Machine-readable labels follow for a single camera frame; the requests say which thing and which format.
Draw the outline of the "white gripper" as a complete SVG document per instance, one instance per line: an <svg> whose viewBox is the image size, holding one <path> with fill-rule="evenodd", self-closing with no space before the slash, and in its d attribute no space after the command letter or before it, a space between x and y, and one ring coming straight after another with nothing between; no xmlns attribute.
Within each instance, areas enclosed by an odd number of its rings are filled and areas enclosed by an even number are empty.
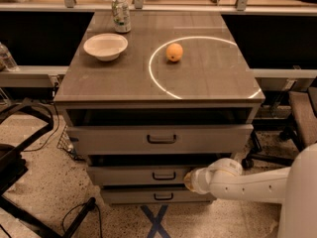
<svg viewBox="0 0 317 238"><path fill-rule="evenodd" d="M210 174L207 168L194 169L187 173L183 179L185 186L192 192L206 194L209 188Z"/></svg>

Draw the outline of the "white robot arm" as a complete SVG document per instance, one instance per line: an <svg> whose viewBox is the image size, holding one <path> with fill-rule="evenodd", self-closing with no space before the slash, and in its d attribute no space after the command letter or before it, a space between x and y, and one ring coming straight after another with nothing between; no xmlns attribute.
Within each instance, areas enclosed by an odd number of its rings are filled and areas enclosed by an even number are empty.
<svg viewBox="0 0 317 238"><path fill-rule="evenodd" d="M245 175L224 158L184 177L185 186L216 198L279 203L277 238L317 238L317 144L299 153L288 168Z"/></svg>

